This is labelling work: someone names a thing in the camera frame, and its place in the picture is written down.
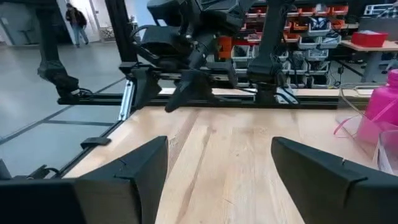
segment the red storage bin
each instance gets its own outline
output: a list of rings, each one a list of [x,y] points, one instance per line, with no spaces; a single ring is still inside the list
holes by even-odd
[[[355,32],[351,39],[351,43],[362,47],[382,47],[387,36],[387,33],[362,34],[360,32]]]

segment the light wood tabletop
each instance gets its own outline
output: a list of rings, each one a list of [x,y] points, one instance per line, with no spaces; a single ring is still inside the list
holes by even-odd
[[[333,110],[146,107],[65,177],[79,177],[151,139],[169,137],[169,170],[157,223],[303,224],[271,157],[283,136],[374,167],[351,138],[333,135]]]
[[[396,51],[398,51],[398,44],[396,44],[395,41],[389,41],[389,40],[384,41],[384,44],[382,47],[362,47],[360,45],[351,43],[350,40],[342,40],[341,44],[346,47],[349,47],[351,49],[354,49],[356,51],[362,51],[362,52],[388,52],[388,51],[396,52]]]

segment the person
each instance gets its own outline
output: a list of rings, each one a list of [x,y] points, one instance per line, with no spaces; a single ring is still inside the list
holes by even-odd
[[[377,18],[398,18],[398,0],[392,5],[392,7],[377,15]]]
[[[67,9],[68,10],[65,15],[65,18],[67,21],[70,22],[70,25],[72,26],[73,33],[75,34],[76,46],[80,47],[79,34],[83,36],[83,39],[87,45],[88,38],[85,32],[85,27],[87,26],[87,20],[85,16],[83,15],[82,12],[80,12],[77,8],[73,7],[72,4],[70,3],[67,4]]]

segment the pink bottle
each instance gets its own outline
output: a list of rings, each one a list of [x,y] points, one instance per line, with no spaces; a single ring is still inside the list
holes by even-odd
[[[389,72],[386,86],[373,91],[357,137],[377,144],[380,133],[391,130],[398,130],[398,69]]]

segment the wooden table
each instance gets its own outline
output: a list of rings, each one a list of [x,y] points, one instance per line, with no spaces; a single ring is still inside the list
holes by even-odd
[[[341,44],[359,52],[369,52],[368,59],[364,74],[361,82],[371,83],[374,75],[379,72],[379,64],[383,52],[398,52],[398,44],[393,41],[386,40],[382,47],[362,47],[351,43],[350,40],[343,40]]]
[[[335,113],[232,108],[166,113],[163,107],[146,107],[109,136],[111,144],[95,148],[65,177],[79,177],[166,135],[169,171],[157,223],[301,224],[272,160],[271,139],[284,136],[373,167],[351,138],[333,135]]]

